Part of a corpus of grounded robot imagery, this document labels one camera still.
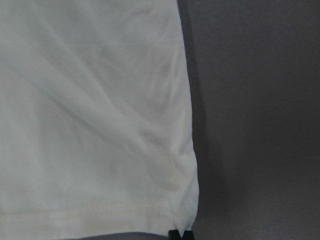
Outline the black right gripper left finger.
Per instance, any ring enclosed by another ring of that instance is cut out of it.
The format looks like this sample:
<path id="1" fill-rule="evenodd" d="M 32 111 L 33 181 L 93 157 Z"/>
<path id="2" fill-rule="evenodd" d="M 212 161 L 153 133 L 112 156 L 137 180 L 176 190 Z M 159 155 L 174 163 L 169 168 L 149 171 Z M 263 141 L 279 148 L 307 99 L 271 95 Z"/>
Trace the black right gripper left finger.
<path id="1" fill-rule="evenodd" d="M 177 229 L 168 231 L 168 240 L 182 240 L 181 235 Z"/>

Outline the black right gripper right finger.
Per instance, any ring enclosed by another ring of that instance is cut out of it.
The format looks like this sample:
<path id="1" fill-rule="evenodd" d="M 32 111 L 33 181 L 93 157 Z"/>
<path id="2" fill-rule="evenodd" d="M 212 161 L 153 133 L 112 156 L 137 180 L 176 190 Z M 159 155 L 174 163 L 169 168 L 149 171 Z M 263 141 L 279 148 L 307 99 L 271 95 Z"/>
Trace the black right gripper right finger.
<path id="1" fill-rule="evenodd" d="M 182 235 L 182 240 L 195 240 L 194 233 L 192 230 L 185 230 Z"/>

